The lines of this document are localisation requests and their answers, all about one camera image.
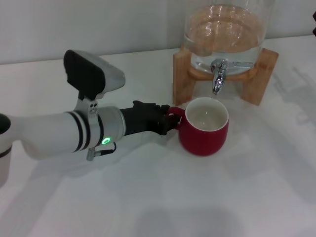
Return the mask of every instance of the robotic arm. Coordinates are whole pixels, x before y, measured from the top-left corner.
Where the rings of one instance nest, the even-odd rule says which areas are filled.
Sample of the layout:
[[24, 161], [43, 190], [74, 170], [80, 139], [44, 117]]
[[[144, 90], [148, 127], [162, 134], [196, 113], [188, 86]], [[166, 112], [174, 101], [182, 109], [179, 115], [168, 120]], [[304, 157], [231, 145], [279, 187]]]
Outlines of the robotic arm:
[[[88, 150], [87, 160], [113, 153], [123, 136], [152, 131], [166, 135], [180, 117], [166, 116], [169, 106], [133, 102], [133, 107], [98, 106], [105, 93], [125, 85], [125, 75], [101, 58], [68, 50], [64, 57], [68, 83], [79, 91], [75, 109], [61, 114], [17, 118], [0, 114], [0, 186], [8, 176], [12, 144], [21, 140], [27, 154], [43, 159]], [[114, 150], [95, 148], [114, 143]]]

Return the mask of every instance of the glass jar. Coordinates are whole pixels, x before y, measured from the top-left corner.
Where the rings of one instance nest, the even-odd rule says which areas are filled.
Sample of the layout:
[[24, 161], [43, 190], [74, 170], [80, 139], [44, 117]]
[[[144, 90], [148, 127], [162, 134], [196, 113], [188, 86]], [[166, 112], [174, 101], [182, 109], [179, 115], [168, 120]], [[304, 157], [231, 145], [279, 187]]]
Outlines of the glass jar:
[[184, 46], [192, 53], [193, 67], [213, 73], [212, 64], [225, 60], [227, 74], [252, 68], [259, 57], [274, 3], [275, 0], [187, 0]]

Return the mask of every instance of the mug handle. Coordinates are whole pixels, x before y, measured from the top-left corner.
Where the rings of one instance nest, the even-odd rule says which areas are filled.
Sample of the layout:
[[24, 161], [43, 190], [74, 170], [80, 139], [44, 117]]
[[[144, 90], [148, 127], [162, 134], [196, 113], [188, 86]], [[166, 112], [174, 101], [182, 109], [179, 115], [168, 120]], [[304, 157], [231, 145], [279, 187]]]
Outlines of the mug handle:
[[[186, 111], [178, 107], [171, 107], [167, 114], [168, 116], [171, 114], [178, 115], [181, 117], [181, 119], [183, 119], [186, 116]], [[180, 126], [181, 126], [181, 123], [178, 124], [178, 126], [176, 126], [174, 129], [179, 130]]]

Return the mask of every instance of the table surface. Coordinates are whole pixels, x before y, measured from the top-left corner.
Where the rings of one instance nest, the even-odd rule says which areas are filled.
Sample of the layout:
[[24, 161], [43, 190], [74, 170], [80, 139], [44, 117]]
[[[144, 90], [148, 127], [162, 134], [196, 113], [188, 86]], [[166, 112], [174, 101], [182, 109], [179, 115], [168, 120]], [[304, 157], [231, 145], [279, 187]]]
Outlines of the table surface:
[[[14, 143], [0, 190], [1, 237], [316, 236], [316, 39], [271, 39], [280, 53], [260, 107], [227, 83], [217, 98], [230, 113], [223, 149], [207, 158], [183, 150], [177, 133], [124, 137], [113, 155], [86, 152], [43, 161]], [[104, 56], [126, 86], [101, 105], [172, 103], [177, 49]], [[34, 116], [71, 111], [77, 91], [62, 60], [0, 66], [0, 111]], [[211, 83], [195, 96], [211, 96]]]

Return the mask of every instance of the camera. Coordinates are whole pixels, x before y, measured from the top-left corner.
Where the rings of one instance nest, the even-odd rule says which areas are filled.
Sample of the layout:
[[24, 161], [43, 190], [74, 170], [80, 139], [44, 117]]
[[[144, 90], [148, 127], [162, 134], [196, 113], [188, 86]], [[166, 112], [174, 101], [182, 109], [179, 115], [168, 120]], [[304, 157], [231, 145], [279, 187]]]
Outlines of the camera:
[[106, 92], [125, 85], [125, 74], [102, 58], [79, 50], [64, 56], [67, 81], [79, 91], [79, 99], [102, 99]]

